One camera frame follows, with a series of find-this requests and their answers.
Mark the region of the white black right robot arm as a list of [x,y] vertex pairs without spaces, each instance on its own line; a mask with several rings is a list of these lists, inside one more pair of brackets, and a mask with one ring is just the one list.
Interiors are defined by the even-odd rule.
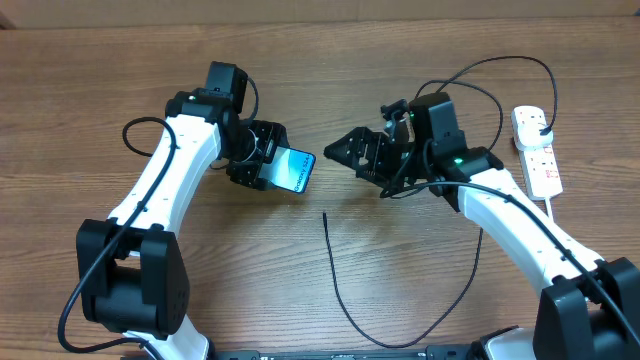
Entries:
[[391,198],[429,189],[498,243],[539,297],[533,329],[515,326],[470,345],[470,359],[636,359],[639,270],[606,261],[550,220],[487,148],[462,131],[418,132],[401,143],[358,127],[324,154]]

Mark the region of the blue Galaxy smartphone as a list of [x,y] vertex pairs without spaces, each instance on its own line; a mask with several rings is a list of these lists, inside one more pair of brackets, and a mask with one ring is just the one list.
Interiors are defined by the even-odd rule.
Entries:
[[306,191],[316,157],[307,152],[278,146],[271,163],[263,164],[258,178],[297,194]]

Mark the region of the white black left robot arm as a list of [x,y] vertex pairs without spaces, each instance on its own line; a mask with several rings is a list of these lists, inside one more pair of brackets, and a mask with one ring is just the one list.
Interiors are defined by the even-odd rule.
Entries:
[[65,335],[75,303],[87,320],[151,359],[212,359],[214,345],[187,316],[190,283],[178,245],[184,215],[211,164],[228,159],[231,181],[259,191],[305,192],[315,157],[290,147],[283,125],[240,119],[243,94],[218,88],[179,92],[159,123],[163,134],[140,178],[109,216],[85,220],[76,235],[79,283],[58,323]]

